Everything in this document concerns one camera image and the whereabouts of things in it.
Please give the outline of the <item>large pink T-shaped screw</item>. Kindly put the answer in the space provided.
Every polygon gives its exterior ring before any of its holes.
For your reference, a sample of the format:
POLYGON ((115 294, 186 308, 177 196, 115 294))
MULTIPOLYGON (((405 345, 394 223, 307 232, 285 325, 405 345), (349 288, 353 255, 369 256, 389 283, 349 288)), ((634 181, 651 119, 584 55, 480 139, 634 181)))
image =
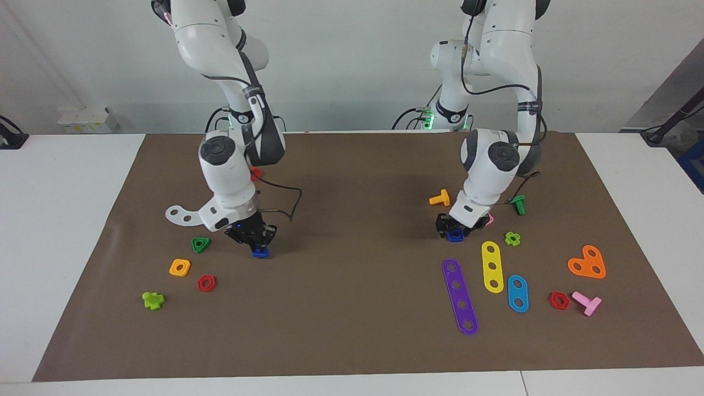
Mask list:
POLYGON ((583 313, 585 316, 592 316, 592 314, 596 311, 596 309, 601 305, 602 299, 596 296, 595 298, 588 298, 588 296, 583 295, 583 293, 580 293, 580 291, 574 291, 571 294, 571 298, 576 301, 576 303, 581 304, 583 306, 584 310, 583 313))

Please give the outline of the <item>purple four-hole strip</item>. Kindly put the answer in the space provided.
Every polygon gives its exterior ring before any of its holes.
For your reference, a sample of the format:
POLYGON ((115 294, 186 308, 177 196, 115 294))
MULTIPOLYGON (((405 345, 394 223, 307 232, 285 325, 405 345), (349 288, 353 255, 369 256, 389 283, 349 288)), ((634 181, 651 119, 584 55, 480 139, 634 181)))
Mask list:
POLYGON ((479 324, 460 263, 453 258, 445 259, 442 271, 458 330, 466 336, 475 335, 479 324))

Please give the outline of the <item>yellow three-hole strip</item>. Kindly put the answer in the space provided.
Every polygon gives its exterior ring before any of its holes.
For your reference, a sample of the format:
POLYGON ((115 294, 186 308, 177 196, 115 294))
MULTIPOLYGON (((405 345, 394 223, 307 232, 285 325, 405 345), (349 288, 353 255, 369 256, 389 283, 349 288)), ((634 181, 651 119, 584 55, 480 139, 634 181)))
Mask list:
POLYGON ((495 241, 482 243, 483 285, 490 293, 498 294, 504 290, 501 250, 495 241))

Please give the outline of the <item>blue crate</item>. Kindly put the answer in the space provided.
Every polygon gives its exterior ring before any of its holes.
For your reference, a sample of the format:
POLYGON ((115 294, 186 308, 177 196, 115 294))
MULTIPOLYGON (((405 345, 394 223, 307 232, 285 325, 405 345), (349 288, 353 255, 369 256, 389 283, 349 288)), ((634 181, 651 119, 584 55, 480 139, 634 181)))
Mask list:
POLYGON ((704 195, 704 139, 679 156, 676 162, 704 195))

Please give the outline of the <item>black stand with pole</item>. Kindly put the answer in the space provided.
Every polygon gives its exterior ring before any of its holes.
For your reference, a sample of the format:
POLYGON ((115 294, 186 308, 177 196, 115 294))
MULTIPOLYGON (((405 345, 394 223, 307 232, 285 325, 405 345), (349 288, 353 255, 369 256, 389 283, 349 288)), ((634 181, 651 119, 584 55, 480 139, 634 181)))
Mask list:
POLYGON ((691 116, 697 115, 699 111, 704 109, 704 87, 699 89, 692 98, 684 103, 684 105, 679 108, 672 116, 670 116, 664 123, 655 125, 653 127, 646 128, 641 131, 640 135, 648 146, 659 146, 669 131, 671 131, 674 126, 681 123, 681 121, 691 118, 691 116))

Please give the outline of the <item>white cardboard box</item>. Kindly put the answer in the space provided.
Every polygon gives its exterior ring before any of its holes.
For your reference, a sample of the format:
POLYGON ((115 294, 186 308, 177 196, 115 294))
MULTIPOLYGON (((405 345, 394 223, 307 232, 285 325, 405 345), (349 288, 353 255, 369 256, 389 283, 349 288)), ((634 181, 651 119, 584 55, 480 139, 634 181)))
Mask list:
POLYGON ((113 134, 118 132, 115 116, 104 106, 58 107, 57 124, 68 134, 113 134))

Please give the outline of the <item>brown table mat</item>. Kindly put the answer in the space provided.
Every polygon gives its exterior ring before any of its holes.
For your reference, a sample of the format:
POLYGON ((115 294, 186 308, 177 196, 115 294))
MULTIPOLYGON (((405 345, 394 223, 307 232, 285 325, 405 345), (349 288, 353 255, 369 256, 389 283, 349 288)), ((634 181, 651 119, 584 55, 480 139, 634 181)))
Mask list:
POLYGON ((542 143, 541 174, 523 189, 526 215, 496 206, 495 222, 462 243, 435 230, 428 200, 463 182, 458 134, 288 135, 267 180, 302 188, 293 222, 278 225, 271 258, 222 233, 201 254, 166 208, 211 198, 199 135, 149 135, 34 375, 36 381, 113 378, 350 375, 704 365, 658 276, 573 134, 542 143), (508 246, 507 232, 521 235, 508 246), (500 248, 504 290, 486 290, 482 243, 500 248), (606 277, 567 262, 596 246, 606 277), (169 274, 188 259, 185 277, 169 274), (463 269, 478 332, 463 335, 442 262, 463 269), (209 293, 197 290, 216 277, 209 293), (530 308, 508 305, 523 276, 530 308), (571 294, 602 303, 585 316, 571 294), (158 311, 142 294, 165 296, 158 311), (562 292, 566 310, 548 297, 562 292))

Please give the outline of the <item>orange heart-shaped plate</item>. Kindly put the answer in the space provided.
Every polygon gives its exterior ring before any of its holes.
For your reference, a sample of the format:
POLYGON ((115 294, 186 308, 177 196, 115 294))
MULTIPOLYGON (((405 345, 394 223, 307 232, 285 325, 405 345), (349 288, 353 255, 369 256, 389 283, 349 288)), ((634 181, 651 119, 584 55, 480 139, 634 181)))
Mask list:
POLYGON ((607 271, 601 251, 593 245, 584 245, 582 248, 583 257, 573 257, 568 260, 566 267, 568 270, 581 277, 603 279, 607 271))

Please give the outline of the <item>blue two-hole strip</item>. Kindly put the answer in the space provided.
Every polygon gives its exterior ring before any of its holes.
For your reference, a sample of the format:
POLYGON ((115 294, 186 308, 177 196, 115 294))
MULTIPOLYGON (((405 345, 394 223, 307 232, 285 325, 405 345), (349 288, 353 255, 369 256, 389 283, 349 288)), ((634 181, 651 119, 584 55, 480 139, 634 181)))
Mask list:
POLYGON ((523 314, 530 308, 530 288, 523 276, 511 275, 507 280, 508 305, 513 311, 523 314))

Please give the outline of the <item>black clamp device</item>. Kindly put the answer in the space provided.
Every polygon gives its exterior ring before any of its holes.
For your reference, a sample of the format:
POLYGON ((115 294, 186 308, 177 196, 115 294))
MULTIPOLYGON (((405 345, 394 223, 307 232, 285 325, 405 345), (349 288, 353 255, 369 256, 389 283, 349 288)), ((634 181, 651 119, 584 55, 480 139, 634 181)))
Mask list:
POLYGON ((0 115, 0 150, 19 150, 29 137, 12 120, 0 115))

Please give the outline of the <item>white curved perforated strip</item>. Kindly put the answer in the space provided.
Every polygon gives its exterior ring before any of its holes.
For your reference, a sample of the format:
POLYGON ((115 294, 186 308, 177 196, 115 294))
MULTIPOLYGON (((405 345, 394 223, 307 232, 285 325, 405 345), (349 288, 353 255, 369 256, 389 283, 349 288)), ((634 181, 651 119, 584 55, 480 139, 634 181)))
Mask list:
POLYGON ((183 227, 196 227, 204 224, 198 211, 189 211, 179 205, 166 209, 166 218, 173 224, 183 227))

